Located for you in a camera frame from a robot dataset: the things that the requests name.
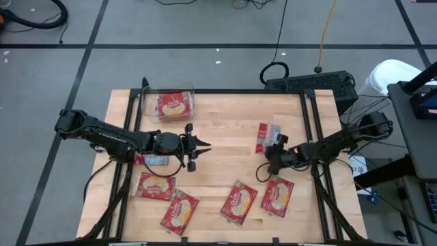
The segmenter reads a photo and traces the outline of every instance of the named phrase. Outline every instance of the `concrete floor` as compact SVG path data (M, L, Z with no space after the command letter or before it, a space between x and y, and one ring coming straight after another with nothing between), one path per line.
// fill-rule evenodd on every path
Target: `concrete floor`
M52 155L57 146L53 126L60 109L67 104L103 119L110 91L139 87L143 76L152 87L192 83L199 88L263 88L258 74L271 61L274 49L251 49L249 44L276 42L284 4L275 0L263 10L252 5L235 10L231 0L173 6L152 0L63 2L70 13L64 46L57 45L61 27L0 33L2 245L66 241L76 236L83 186L91 174L94 153L83 142L65 141ZM290 45L279 49L277 60L290 66L290 76L313 73L331 3L289 0L281 43ZM414 30L408 30L397 3L405 8ZM8 9L40 22L59 11L47 0L12 0ZM437 60L436 10L437 4L409 0L339 0L326 43L344 45L326 46L324 72L347 70L359 89L386 59L424 69L427 59ZM16 23L6 26L24 28ZM272 69L267 75L277 78L283 72ZM387 142L404 144L399 131ZM370 146L363 153L395 159L405 150ZM48 157L55 157L54 162ZM50 174L46 185L40 180L42 173ZM366 207L365 220L371 221L375 213ZM390 241L392 225L369 226L369 237Z

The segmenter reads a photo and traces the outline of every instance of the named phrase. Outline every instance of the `wooden table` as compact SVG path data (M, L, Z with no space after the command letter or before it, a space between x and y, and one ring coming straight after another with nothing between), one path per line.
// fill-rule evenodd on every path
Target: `wooden table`
M105 122L123 126L128 104L128 90L113 90ZM341 129L335 101L331 91L316 91L320 121L324 136ZM317 139L311 113L313 138ZM133 129L135 113L131 120ZM171 131L183 133L187 122L154 123L143 115L140 131ZM197 159L197 171L183 169L178 175L178 186L200 198L193 217L183 236L190 242L263 242L271 243L278 237L282 243L319 243L323 236L318 203L310 170L300 173L282 169L280 175L294 182L294 190L284 219L269 217L260 208L266 183L255 179L255 170L265 157L255 154L255 142L260 122L270 122L281 127L281 133L290 137L288 147L307 140L302 119L300 98L293 94L197 94L193 134L212 144L212 151ZM97 154L94 171L107 162L107 154ZM346 154L339 159L348 162ZM175 158L169 166L152 167L159 174L169 174L178 167ZM98 174L88 188L83 207L78 236L86 234L107 207L115 165ZM132 183L145 172L144 166L135 166ZM355 191L350 168L344 163L333 163L331 174L339 209L356 231L366 237L363 216ZM260 178L266 176L261 169ZM240 180L258 190L258 195L242 227L227 223L219 211L235 181ZM165 232L160 226L169 202L130 196L126 211L123 241L180 241L180 237ZM332 215L326 207L330 237L335 238ZM115 235L118 210L113 215L111 235Z

